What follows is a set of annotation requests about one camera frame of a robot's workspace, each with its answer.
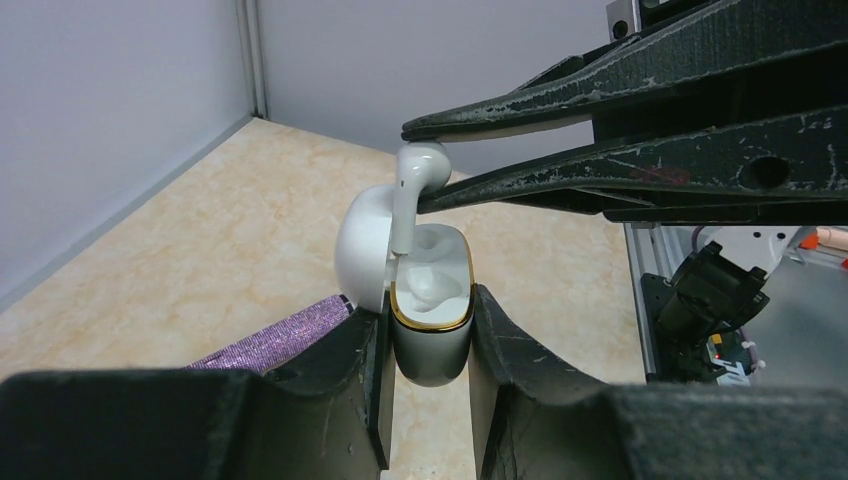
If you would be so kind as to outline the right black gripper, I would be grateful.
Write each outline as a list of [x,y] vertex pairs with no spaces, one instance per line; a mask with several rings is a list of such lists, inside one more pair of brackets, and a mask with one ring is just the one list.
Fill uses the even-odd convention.
[[421,214],[506,202],[615,222],[842,225],[847,4],[671,1],[649,26],[507,94],[405,123],[468,142],[592,116],[597,141],[424,194]]

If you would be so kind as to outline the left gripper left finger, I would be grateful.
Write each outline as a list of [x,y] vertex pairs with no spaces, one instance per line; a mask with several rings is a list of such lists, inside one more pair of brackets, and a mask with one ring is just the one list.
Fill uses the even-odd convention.
[[39,371],[1,385],[5,479],[376,479],[391,443],[385,316],[284,365]]

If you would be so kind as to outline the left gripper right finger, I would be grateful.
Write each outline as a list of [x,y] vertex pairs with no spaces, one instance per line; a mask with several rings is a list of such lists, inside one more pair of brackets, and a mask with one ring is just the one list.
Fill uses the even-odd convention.
[[516,325],[484,286],[468,360],[480,479],[843,479],[838,390],[612,385]]

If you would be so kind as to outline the white square earbud case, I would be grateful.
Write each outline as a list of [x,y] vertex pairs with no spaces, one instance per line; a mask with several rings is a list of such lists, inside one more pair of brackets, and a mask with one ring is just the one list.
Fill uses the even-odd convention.
[[387,311],[401,373],[441,387],[464,369],[474,318],[474,270],[463,233],[439,223],[414,228],[412,250],[390,251],[393,188],[378,185],[351,202],[337,234],[334,270],[352,303]]

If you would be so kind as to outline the white earbud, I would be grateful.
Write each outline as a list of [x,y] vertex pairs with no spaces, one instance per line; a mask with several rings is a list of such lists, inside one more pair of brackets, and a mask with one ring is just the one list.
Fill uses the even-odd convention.
[[412,251],[420,195],[445,186],[452,166],[446,149],[435,141],[408,143],[396,158],[390,250],[403,256]]

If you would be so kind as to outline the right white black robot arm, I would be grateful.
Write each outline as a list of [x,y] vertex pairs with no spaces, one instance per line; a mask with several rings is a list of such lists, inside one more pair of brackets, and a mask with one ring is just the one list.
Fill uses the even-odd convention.
[[847,221],[843,1],[615,1],[610,41],[515,90],[428,114],[406,141],[469,142],[590,121],[594,141],[425,194],[422,213],[506,202],[690,226],[669,277],[632,244],[650,381],[754,371],[741,328],[784,253]]

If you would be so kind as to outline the purple glitter microphone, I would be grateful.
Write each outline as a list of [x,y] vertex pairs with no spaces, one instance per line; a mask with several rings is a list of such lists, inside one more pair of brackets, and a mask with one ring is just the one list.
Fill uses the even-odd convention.
[[332,295],[186,366],[187,370],[242,369],[264,374],[306,351],[354,311]]

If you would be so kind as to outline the beige toy tube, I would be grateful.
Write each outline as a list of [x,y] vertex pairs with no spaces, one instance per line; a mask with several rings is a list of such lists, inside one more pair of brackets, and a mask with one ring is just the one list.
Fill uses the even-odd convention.
[[834,227],[816,227],[800,242],[803,250],[819,251],[831,256],[840,257],[839,265],[847,269],[847,232]]

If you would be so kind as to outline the aluminium front rail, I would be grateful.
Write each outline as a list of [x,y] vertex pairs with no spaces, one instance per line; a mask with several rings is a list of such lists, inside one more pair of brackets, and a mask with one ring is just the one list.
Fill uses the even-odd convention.
[[847,386],[847,269],[813,226],[626,225],[645,376]]

